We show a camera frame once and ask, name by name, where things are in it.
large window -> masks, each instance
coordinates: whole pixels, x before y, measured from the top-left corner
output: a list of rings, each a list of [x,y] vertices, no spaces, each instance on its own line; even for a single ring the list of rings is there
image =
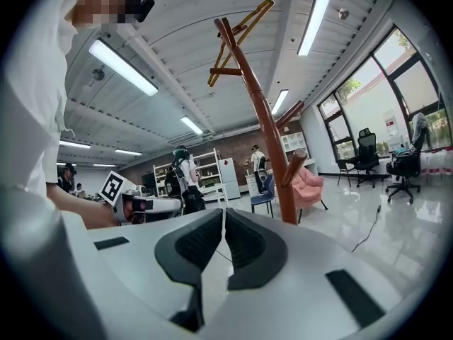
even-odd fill
[[[449,121],[437,84],[408,38],[394,28],[365,62],[319,105],[337,159],[354,156],[359,131],[376,134],[387,157],[395,142],[408,146],[412,118],[423,113],[432,148],[452,144]]]
[[[345,116],[357,140],[359,131],[376,134],[379,156],[389,155],[393,135],[409,142],[406,120],[395,93],[374,59],[369,58],[337,91]]]

ceiling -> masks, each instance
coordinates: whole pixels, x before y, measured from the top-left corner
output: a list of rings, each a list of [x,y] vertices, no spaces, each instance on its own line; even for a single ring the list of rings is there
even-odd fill
[[[264,0],[155,0],[145,22],[80,30],[67,55],[68,102],[65,123],[75,133],[62,139],[92,144],[90,149],[60,147],[59,161],[79,166],[130,165],[167,153],[184,142],[196,145],[223,132],[257,123],[240,77],[220,76],[207,85],[209,69],[219,53],[214,19],[226,16],[236,25]],[[283,114],[306,99],[344,53],[376,0],[330,0],[307,57],[297,56],[313,0],[274,0],[275,5],[241,44],[272,106],[281,89],[289,94]],[[348,19],[338,11],[347,9]],[[102,37],[112,48],[158,86],[148,97],[90,55],[91,43]],[[91,72],[102,68],[105,78]],[[205,132],[196,137],[181,121],[188,115]],[[114,149],[143,152],[140,158]]]

white shirt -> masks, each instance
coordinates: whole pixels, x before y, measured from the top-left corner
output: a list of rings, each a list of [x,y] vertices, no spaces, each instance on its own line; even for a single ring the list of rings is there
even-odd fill
[[[188,183],[188,185],[196,186],[197,185],[196,182],[194,182],[192,180],[192,178],[190,177],[190,172],[197,168],[195,165],[195,162],[193,162],[193,160],[184,160],[183,162],[181,162],[179,167],[180,167],[181,171],[183,172],[185,181]]]
[[[64,17],[76,2],[39,0],[8,51],[0,78],[5,83],[0,144],[6,153],[0,184],[6,187],[22,185],[46,196],[45,183],[57,182],[59,136],[65,130],[67,100],[65,55],[77,34]]]
[[[253,171],[258,171],[259,168],[260,168],[260,160],[261,160],[261,157],[264,156],[264,153],[262,153],[261,151],[255,151],[254,153],[252,153],[252,163],[253,163]]]

glossy white floor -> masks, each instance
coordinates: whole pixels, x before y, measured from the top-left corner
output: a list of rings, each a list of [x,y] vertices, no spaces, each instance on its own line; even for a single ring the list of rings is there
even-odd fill
[[[369,234],[381,205],[371,235],[354,254],[383,273],[402,296],[407,296],[437,266],[442,244],[451,234],[453,178],[430,178],[428,184],[424,178],[421,192],[412,190],[412,205],[405,193],[396,194],[387,203],[384,190],[391,184],[387,180],[376,181],[374,189],[369,183],[357,188],[356,178],[351,179],[351,188],[346,178],[340,180],[339,186],[337,181],[338,177],[324,178],[322,196],[328,210],[321,203],[304,209],[299,226],[324,233],[352,251]],[[231,208],[251,211],[248,194],[229,204]],[[216,208],[217,202],[208,203],[207,207]],[[281,220],[278,198],[273,200],[273,210],[274,218]],[[255,212],[270,217],[265,205],[256,207]],[[223,239],[202,275],[206,322],[221,305],[227,293],[226,279],[232,273],[231,253]]]

ceiling light fixture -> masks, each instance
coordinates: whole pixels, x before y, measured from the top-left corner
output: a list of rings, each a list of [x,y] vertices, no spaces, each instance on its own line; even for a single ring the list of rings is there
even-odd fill
[[[272,109],[272,114],[276,114],[286,96],[288,95],[289,89],[282,89],[278,95],[277,102],[275,102],[274,108]]]
[[[302,36],[299,49],[297,50],[297,55],[309,54],[314,38],[318,33],[319,26],[321,25],[321,21],[326,12],[328,1],[329,0],[314,0],[314,4],[311,6],[309,21]]]
[[[90,46],[90,53],[102,63],[108,65],[118,74],[126,78],[130,83],[141,89],[148,96],[153,96],[159,90],[141,73],[139,73],[128,61],[110,48],[102,39],[97,39]]]
[[[89,149],[91,145],[89,144],[78,144],[77,142],[69,142],[69,141],[59,141],[61,146],[71,146],[71,147],[79,147],[81,149]]]
[[[120,150],[120,149],[116,149],[115,152],[118,152],[120,154],[134,155],[134,156],[140,156],[142,154],[141,152],[133,152],[133,151]]]
[[[201,129],[195,123],[193,123],[193,121],[189,119],[188,116],[184,116],[183,118],[181,118],[181,121],[183,121],[183,123],[197,135],[201,135],[203,133],[203,131],[201,131]]]

